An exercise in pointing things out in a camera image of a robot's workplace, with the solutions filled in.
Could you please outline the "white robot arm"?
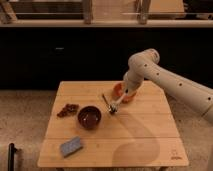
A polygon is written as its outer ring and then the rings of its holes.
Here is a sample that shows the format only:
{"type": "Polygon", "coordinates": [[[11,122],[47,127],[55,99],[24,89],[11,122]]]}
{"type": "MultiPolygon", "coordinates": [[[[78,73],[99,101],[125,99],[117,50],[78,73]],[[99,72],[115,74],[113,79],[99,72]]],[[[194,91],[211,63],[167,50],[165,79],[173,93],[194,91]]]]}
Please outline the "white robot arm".
{"type": "Polygon", "coordinates": [[[123,77],[123,89],[132,94],[148,79],[213,125],[213,89],[160,67],[159,61],[160,55],[155,49],[133,54],[123,77]]]}

